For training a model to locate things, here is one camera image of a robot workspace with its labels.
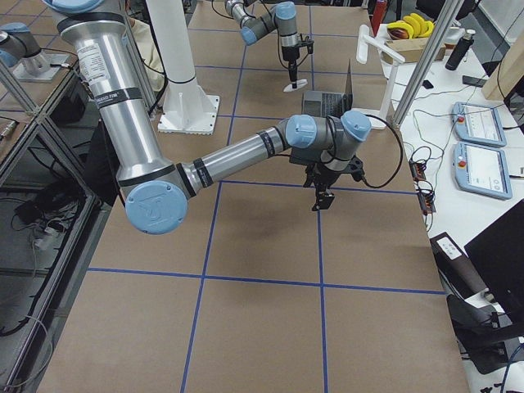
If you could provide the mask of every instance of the white pillar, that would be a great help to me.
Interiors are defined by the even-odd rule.
[[[159,131],[211,134],[219,96],[207,96],[198,85],[180,0],[147,0],[151,23],[169,85]]]

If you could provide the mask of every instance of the white lamp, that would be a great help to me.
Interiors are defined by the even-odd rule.
[[[359,29],[359,41],[357,45],[357,61],[362,64],[368,62],[368,45],[373,45],[381,51],[387,53],[393,59],[393,66],[391,67],[390,78],[387,81],[386,92],[384,93],[384,98],[382,99],[382,104],[380,110],[376,109],[364,109],[364,108],[352,108],[356,111],[360,111],[365,115],[375,115],[381,119],[386,119],[387,111],[390,107],[391,96],[393,94],[393,87],[395,87],[396,72],[399,68],[399,65],[404,63],[406,60],[399,53],[395,52],[393,49],[387,47],[383,43],[379,43],[375,38],[369,35],[369,27],[366,25],[361,25]],[[380,120],[370,118],[371,125],[374,129],[384,129],[386,125]]]

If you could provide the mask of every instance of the black bracket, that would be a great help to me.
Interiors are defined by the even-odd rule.
[[[335,199],[335,194],[329,189],[341,176],[350,174],[355,182],[362,180],[364,163],[357,156],[353,156],[345,169],[336,172],[324,164],[314,162],[305,167],[305,182],[302,187],[309,188],[314,185],[315,204],[311,211],[327,210]]]

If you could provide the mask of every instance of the monitor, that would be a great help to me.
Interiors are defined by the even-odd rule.
[[[466,246],[469,259],[505,314],[448,296],[455,334],[480,373],[505,367],[524,336],[524,200]],[[524,360],[521,352],[515,360]]]

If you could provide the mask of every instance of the banana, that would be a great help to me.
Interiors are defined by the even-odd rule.
[[[420,35],[422,27],[418,20],[410,15],[406,15],[404,18],[402,18],[402,20],[413,27],[413,38],[416,38]]]
[[[427,31],[424,34],[420,34],[419,35],[420,38],[429,37],[431,35],[431,33],[433,33],[433,29],[435,28],[435,25],[430,20],[426,20],[425,22],[426,22],[426,26],[427,26]]]
[[[414,33],[414,30],[413,30],[413,27],[411,27],[411,25],[409,23],[406,23],[404,22],[403,20],[398,20],[396,22],[391,22],[390,24],[387,25],[387,29],[388,30],[391,30],[391,29],[402,29],[402,30],[405,30],[406,33],[407,33],[407,38],[411,39],[413,38],[413,33]]]
[[[427,25],[426,25],[426,21],[424,20],[424,18],[422,18],[416,12],[412,12],[411,14],[409,14],[409,16],[414,18],[420,24],[420,34],[424,34],[427,32]]]

